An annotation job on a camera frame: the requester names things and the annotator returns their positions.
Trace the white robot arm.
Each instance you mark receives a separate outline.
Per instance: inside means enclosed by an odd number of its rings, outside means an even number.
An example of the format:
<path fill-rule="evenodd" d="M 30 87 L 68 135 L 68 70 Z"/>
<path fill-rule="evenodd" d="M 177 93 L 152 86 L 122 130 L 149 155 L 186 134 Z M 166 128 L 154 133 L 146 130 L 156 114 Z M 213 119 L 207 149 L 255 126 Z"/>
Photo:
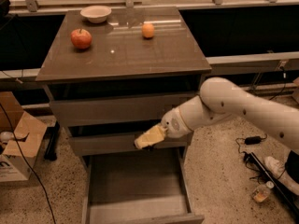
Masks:
<path fill-rule="evenodd" d="M 254 96 L 233 82 L 213 77 L 198 94 L 165 113 L 161 121 L 135 140 L 139 149 L 152 147 L 167 137 L 180 138 L 194 130 L 238 116 L 299 153 L 299 110 Z"/>

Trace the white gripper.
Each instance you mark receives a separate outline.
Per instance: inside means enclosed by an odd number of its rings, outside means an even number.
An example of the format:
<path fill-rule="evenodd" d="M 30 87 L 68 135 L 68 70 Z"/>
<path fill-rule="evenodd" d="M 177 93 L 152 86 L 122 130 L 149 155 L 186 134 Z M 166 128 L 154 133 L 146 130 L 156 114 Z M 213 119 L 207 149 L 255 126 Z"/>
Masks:
<path fill-rule="evenodd" d="M 162 125 L 154 125 L 136 138 L 135 147 L 138 149 L 153 147 L 162 142 L 166 136 L 180 138 L 187 135 L 192 131 L 190 119 L 191 116 L 182 111 L 180 107 L 171 109 L 162 117 Z"/>

